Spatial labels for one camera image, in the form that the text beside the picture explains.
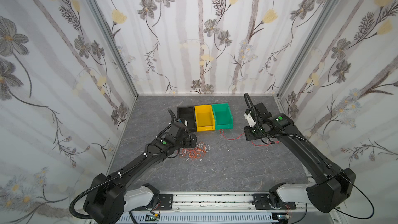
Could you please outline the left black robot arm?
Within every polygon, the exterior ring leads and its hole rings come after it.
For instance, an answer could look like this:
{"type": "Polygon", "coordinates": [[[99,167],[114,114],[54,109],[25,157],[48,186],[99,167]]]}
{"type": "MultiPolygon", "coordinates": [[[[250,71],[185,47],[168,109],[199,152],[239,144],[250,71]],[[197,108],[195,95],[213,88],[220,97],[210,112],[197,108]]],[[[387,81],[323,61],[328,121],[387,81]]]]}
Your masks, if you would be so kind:
{"type": "Polygon", "coordinates": [[[93,219],[98,224],[115,224],[123,215],[126,200],[124,196],[130,185],[147,170],[172,159],[175,151],[180,151],[197,137],[189,132],[188,121],[177,118],[168,109],[171,122],[150,143],[144,151],[125,167],[110,175],[99,174],[89,189],[76,196],[69,205],[69,212],[78,219],[93,219]]]}

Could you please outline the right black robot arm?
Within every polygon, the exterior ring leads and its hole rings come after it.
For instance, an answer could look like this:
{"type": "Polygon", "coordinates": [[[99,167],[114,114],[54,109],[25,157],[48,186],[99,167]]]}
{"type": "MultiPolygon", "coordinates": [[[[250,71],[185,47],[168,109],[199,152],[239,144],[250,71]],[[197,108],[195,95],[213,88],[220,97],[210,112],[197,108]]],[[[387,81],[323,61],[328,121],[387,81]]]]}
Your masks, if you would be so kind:
{"type": "Polygon", "coordinates": [[[285,204],[311,204],[322,213],[337,210],[356,188],[356,174],[350,168],[342,169],[318,150],[298,129],[294,121],[283,113],[273,115],[264,104],[254,104],[248,93],[244,94],[247,105],[244,127],[247,141],[268,139],[266,145],[277,141],[284,144],[306,167],[312,183],[279,183],[269,190],[267,203],[273,208],[285,204]]]}

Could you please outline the black plastic bin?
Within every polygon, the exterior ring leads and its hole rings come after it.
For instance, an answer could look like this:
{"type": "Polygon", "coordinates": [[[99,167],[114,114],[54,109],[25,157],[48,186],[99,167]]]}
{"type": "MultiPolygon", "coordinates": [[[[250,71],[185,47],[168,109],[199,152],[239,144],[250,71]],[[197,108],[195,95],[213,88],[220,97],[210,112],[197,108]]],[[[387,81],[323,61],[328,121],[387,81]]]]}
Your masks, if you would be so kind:
{"type": "Polygon", "coordinates": [[[185,106],[177,108],[177,117],[183,123],[187,123],[187,127],[190,133],[197,132],[197,123],[195,118],[195,108],[194,106],[185,106]]]}

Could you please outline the yellow plastic bin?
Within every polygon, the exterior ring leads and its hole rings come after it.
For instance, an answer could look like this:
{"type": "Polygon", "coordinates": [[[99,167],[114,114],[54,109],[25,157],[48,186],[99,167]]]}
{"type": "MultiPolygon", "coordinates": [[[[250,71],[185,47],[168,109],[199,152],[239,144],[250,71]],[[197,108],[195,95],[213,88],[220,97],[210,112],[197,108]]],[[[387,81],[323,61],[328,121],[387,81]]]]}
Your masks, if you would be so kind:
{"type": "Polygon", "coordinates": [[[194,107],[198,132],[214,131],[215,118],[211,105],[197,105],[194,107]]]}

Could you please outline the green plastic bin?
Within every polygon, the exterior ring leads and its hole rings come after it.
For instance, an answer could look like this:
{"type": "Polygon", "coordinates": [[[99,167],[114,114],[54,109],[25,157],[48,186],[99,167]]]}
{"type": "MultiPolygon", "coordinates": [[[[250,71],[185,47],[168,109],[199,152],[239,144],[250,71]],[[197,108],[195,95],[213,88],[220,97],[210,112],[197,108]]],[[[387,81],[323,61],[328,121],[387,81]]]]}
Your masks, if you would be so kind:
{"type": "Polygon", "coordinates": [[[233,129],[234,120],[228,103],[212,104],[215,130],[233,129]]]}

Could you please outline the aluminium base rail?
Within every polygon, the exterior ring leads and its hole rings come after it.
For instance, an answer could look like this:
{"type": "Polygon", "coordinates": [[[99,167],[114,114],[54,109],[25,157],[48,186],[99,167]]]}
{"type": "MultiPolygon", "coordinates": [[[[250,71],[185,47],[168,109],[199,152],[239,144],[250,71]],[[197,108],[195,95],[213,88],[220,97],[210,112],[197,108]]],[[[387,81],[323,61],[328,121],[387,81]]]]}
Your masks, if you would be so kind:
{"type": "Polygon", "coordinates": [[[266,192],[167,192],[160,211],[144,207],[151,194],[144,187],[129,191],[123,215],[115,224],[343,224],[336,212],[290,202],[281,209],[257,202],[266,192]]]}

